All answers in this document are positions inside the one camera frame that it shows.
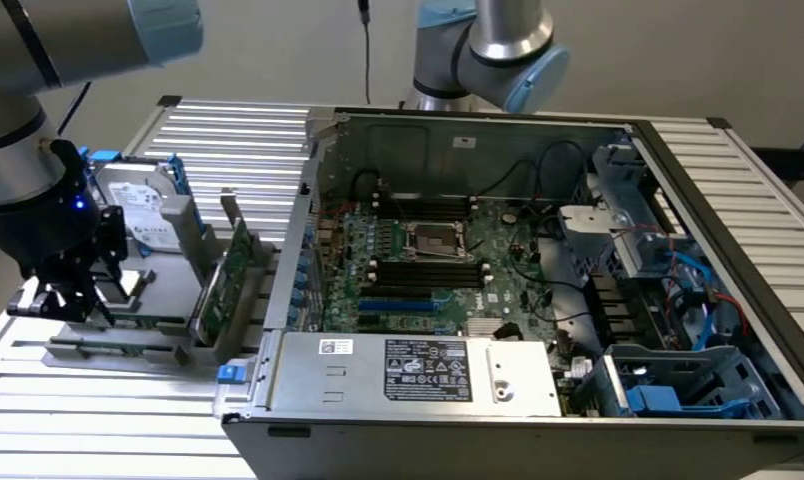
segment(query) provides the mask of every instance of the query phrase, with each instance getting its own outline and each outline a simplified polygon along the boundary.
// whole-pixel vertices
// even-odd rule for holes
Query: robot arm
[[[536,112],[565,76],[568,49],[544,0],[437,0],[420,9],[414,89],[405,107]]]
[[[120,280],[126,238],[34,95],[162,65],[202,42],[194,0],[0,0],[0,248],[50,287],[38,316],[85,320],[101,303],[94,277]]]

